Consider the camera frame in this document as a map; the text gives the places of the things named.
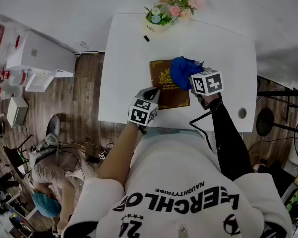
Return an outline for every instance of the white t-shirt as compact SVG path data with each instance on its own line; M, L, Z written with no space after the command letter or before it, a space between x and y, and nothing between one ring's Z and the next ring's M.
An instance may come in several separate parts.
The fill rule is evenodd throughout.
M97 238L259 238L265 222L290 237L292 230L270 174L232 182L203 139L183 134L141 141L125 190L114 180L87 180L67 229L84 232L76 224L86 222Z

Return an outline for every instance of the table hole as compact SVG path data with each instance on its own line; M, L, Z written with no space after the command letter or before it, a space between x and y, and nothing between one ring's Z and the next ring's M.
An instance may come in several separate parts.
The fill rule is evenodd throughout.
M241 108L238 111L238 117L241 118L241 119L244 119L246 116L247 116L246 108Z

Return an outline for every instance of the white table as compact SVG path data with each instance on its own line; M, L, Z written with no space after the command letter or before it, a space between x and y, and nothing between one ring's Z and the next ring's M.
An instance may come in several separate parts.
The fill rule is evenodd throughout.
M236 33L201 22L176 24L163 34L147 31L144 15L116 14L110 28L101 79L100 121L126 123L128 106L139 90L151 87L149 62L184 56L204 61L204 67L222 72L223 102L240 132L251 132L256 106L255 44ZM205 113L193 94L191 106L160 110L153 126L193 129L189 122ZM246 108L247 116L238 117ZM208 116L197 123L213 130Z

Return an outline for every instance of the person with blue cap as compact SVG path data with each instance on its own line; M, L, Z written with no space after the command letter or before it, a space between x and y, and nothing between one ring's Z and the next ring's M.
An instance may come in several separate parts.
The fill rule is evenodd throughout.
M27 177L33 202L43 216L52 219L52 231L60 232L74 210L76 189L68 177L78 177L85 182L96 174L74 144L48 146L43 141L30 154L30 166L32 170ZM61 190L60 202L50 187Z

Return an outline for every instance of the black sleeve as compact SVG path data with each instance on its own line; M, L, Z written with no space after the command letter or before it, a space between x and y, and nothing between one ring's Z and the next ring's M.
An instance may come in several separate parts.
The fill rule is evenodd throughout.
M211 101L210 110L214 109L219 101ZM244 174L252 173L247 148L223 103L212 113L212 119L222 174L235 181Z
M286 230L283 229L281 226L272 222L265 221L264 231L260 238L285 238L286 235Z

